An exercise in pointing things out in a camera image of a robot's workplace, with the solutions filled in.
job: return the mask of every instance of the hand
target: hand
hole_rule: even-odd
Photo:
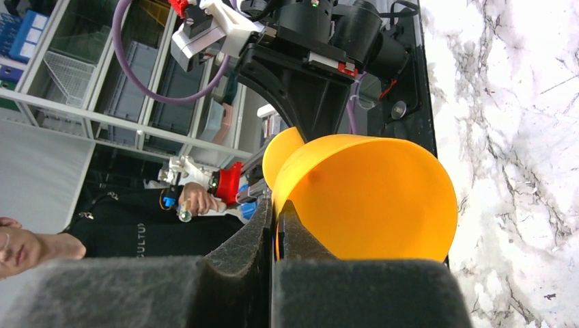
[[[179,197],[179,205],[184,202],[186,202],[186,209],[194,217],[207,214],[211,209],[217,210],[219,208],[213,196],[203,186],[195,182],[189,182],[183,188],[183,192],[181,192]]]

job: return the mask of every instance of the marble tabletop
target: marble tabletop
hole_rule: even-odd
[[[475,327],[579,327],[579,1],[422,0]]]

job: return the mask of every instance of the yellow object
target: yellow object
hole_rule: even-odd
[[[142,0],[139,2],[139,6],[143,8],[143,10],[145,10],[157,23],[165,27],[167,24],[167,18],[169,17],[169,9],[171,8],[169,3]]]
[[[293,201],[304,227],[342,260],[442,262],[454,238],[449,175],[410,141],[329,135],[304,145],[291,128],[266,149],[264,177],[276,216]]]

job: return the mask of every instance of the red object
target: red object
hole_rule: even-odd
[[[339,63],[338,64],[338,70],[346,75],[350,75],[351,77],[357,77],[358,76],[358,68],[355,68],[354,70],[348,70],[345,67],[345,63]]]
[[[185,19],[185,8],[189,5],[187,0],[169,0],[171,7],[177,12],[181,19]]]
[[[239,191],[239,179],[241,178],[241,162],[236,162],[229,169],[219,170],[219,186],[215,197],[227,206],[237,204],[237,192]]]
[[[388,87],[388,89],[384,90],[384,92],[381,93],[381,95],[378,97],[378,100],[379,100],[379,101],[382,101],[382,99],[384,99],[384,97],[390,92],[390,90],[392,90],[392,87],[393,87],[394,85],[396,85],[396,83],[398,83],[397,80],[392,80],[392,81],[390,82],[390,86]]]

